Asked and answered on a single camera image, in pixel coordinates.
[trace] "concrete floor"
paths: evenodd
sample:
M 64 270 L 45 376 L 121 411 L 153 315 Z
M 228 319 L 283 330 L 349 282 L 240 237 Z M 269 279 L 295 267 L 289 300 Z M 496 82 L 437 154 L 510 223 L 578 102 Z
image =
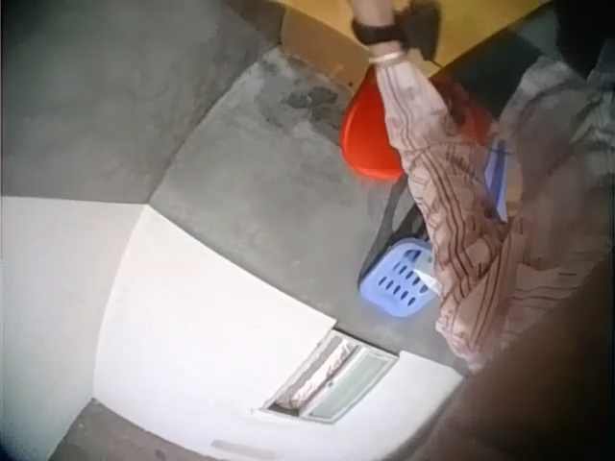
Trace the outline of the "concrete floor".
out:
M 92 400 L 51 461 L 224 461 L 201 456 L 145 432 Z

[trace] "wall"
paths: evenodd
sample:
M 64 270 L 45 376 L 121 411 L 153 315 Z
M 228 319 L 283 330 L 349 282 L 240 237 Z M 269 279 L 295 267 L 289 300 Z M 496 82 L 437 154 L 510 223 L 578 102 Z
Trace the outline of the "wall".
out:
M 239 8 L 247 1 L 235 7 L 260 18 Z M 2 14 L 12 196 L 146 203 L 211 105 L 272 46 L 225 0 L 7 0 Z
M 98 350 L 94 396 L 187 449 L 216 439 L 288 461 L 380 460 L 459 381 L 403 353 L 335 426 L 258 413 L 334 320 L 217 255 L 147 207 L 120 265 Z
M 142 206 L 2 201 L 2 437 L 38 461 L 92 397 L 103 313 Z

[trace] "red plastic chair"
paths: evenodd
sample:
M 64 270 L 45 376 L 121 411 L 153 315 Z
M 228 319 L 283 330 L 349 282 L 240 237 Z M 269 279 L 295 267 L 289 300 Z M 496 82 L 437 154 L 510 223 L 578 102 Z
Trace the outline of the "red plastic chair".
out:
M 447 102 L 459 133 L 485 145 L 493 121 L 491 114 L 472 102 L 461 85 L 451 78 L 438 74 L 431 81 Z M 388 143 L 384 107 L 371 67 L 346 109 L 341 150 L 351 168 L 361 176 L 396 180 L 404 173 L 398 152 Z

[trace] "person's sleeve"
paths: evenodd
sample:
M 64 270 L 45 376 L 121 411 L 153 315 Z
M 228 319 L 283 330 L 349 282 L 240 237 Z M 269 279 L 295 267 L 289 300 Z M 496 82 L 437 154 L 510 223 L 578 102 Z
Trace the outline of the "person's sleeve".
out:
M 486 150 L 455 136 L 433 85 L 409 61 L 377 69 L 389 142 L 401 155 L 409 190 L 425 217 L 441 283 L 437 329 L 471 368 L 485 361 L 503 290 L 504 225 L 484 185 Z

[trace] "yellow surface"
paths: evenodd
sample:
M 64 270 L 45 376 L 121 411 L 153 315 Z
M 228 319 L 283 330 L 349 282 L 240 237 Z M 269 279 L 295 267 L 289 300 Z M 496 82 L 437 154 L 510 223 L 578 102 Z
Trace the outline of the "yellow surface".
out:
M 347 0 L 278 0 L 354 39 Z M 394 0 L 401 9 L 407 0 Z M 434 61 L 448 65 L 479 43 L 538 8 L 541 0 L 440 0 L 442 25 Z

